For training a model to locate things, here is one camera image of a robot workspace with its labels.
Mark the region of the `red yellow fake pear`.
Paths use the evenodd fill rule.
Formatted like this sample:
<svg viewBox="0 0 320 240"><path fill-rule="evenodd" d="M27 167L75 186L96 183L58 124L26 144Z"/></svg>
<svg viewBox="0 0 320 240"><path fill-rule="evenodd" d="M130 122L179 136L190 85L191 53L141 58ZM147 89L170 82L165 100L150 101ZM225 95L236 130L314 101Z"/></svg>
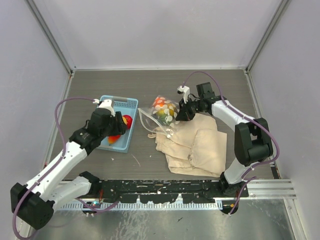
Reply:
<svg viewBox="0 0 320 240"><path fill-rule="evenodd" d="M108 144L109 145L115 144L120 137L121 135L108 136L107 137Z"/></svg>

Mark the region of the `red fake apple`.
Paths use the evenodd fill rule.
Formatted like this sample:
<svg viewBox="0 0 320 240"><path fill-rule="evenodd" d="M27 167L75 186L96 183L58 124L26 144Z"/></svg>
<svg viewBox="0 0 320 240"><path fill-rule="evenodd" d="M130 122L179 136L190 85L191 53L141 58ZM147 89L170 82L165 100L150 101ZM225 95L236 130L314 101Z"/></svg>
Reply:
<svg viewBox="0 0 320 240"><path fill-rule="evenodd" d="M127 129L129 130L132 127L133 118L130 115L123 115L122 116L123 122L125 123Z"/></svg>

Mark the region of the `green fake fruit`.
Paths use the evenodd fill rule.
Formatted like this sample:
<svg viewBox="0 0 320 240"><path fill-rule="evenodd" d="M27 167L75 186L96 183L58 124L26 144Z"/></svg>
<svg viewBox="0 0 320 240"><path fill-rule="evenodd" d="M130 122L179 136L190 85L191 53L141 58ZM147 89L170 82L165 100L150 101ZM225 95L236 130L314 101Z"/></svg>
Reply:
<svg viewBox="0 0 320 240"><path fill-rule="evenodd" d="M158 120L166 125L169 125L173 122L175 118L176 112L171 108L160 109L158 110L155 115L157 116Z"/></svg>

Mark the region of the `clear polka dot zip bag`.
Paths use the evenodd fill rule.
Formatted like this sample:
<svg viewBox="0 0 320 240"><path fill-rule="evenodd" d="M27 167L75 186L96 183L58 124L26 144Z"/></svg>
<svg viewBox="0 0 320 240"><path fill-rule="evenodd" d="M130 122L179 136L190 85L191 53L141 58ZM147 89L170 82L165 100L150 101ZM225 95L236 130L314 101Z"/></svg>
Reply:
<svg viewBox="0 0 320 240"><path fill-rule="evenodd" d="M165 96L158 95L149 107L139 107L139 119L142 126L153 134L163 134L167 138L174 135L179 121L176 117L179 104Z"/></svg>

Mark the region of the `orange fake fruit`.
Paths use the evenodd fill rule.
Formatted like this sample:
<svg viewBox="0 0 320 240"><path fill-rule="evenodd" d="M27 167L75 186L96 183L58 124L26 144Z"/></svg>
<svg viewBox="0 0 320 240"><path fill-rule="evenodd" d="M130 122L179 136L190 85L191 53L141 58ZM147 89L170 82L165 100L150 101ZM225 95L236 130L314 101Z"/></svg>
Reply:
<svg viewBox="0 0 320 240"><path fill-rule="evenodd" d="M164 96L158 96L154 100L152 107L158 111L158 110L166 109L169 103L171 103L169 99L165 98Z"/></svg>

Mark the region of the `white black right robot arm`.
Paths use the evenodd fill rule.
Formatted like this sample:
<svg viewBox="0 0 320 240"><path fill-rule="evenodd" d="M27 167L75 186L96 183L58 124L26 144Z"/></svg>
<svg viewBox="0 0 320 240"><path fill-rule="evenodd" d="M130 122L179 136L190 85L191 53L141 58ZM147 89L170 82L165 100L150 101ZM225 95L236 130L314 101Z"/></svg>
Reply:
<svg viewBox="0 0 320 240"><path fill-rule="evenodd" d="M264 118L253 118L234 108L223 95L216 95L211 83L196 86L198 96L190 98L190 88L181 85L177 93L179 101L178 121L191 121L196 113L208 113L223 121L234 132L234 155L231 165L219 177L219 191L231 197L241 187L244 176L255 164L273 155L269 126Z"/></svg>

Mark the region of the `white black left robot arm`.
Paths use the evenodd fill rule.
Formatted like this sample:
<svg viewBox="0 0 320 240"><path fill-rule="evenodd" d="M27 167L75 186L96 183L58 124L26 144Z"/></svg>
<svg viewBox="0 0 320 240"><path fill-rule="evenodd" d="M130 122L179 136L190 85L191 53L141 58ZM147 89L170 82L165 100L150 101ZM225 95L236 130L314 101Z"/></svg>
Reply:
<svg viewBox="0 0 320 240"><path fill-rule="evenodd" d="M126 122L121 112L111 113L96 108L84 127L76 130L59 155L37 176L25 184L16 183L10 189L11 211L35 230L43 228L55 210L72 199L95 198L101 191L100 179L88 171L57 189L60 181L109 136L124 135Z"/></svg>

